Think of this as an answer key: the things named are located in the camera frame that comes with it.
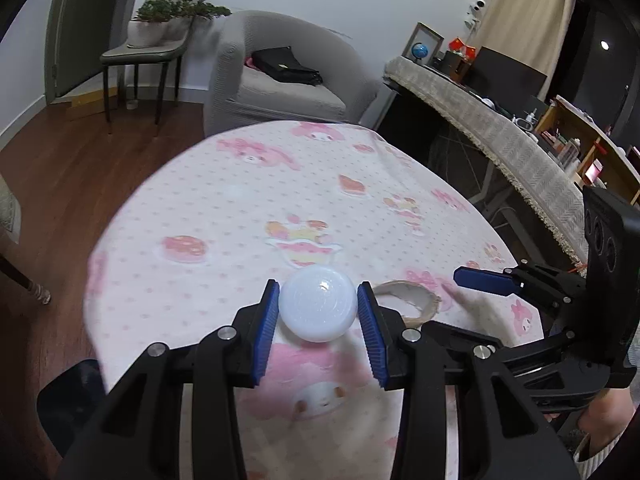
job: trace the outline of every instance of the gray armchair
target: gray armchair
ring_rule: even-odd
[[[323,85],[280,83],[244,66],[255,50],[290,46],[302,65],[320,72]],[[225,20],[209,92],[204,133],[276,120],[357,123],[380,82],[337,34],[284,14],[244,10]]]

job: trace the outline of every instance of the picture frame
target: picture frame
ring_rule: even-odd
[[[431,62],[431,59],[433,59],[433,56],[435,56],[440,50],[443,41],[444,38],[435,30],[427,27],[424,23],[418,22],[415,25],[413,33],[409,37],[409,41],[402,51],[402,57],[410,59],[420,66],[427,66]],[[427,47],[429,53],[426,57],[422,59],[415,59],[415,57],[412,56],[411,48],[416,43],[422,43]]]

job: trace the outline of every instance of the silver bolt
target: silver bolt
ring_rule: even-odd
[[[410,343],[415,343],[420,339],[420,332],[418,332],[415,328],[407,328],[402,332],[402,339],[408,341]]]
[[[491,350],[484,345],[478,345],[474,348],[474,355],[479,359],[487,359],[491,356]]]
[[[153,343],[146,349],[146,353],[151,357],[161,356],[164,352],[166,352],[166,345],[164,343]]]
[[[232,326],[223,326],[218,329],[218,337],[225,341],[235,338],[236,334],[238,334],[238,331]]]

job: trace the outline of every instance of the white flower pot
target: white flower pot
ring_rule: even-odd
[[[171,18],[164,31],[165,40],[181,40],[189,31],[190,18]]]
[[[130,20],[127,25],[127,45],[133,47],[155,46],[162,40],[168,22],[137,22]]]

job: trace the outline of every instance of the door frame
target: door frame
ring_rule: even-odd
[[[134,3],[135,0],[116,0],[109,24],[111,27],[110,48],[114,48],[126,40],[126,25],[132,15]],[[60,17],[64,13],[65,4],[66,0],[52,0],[49,9],[44,52],[44,86],[47,104],[51,104],[58,97],[56,95],[56,40],[60,33]],[[91,79],[97,73],[91,74],[86,79]]]

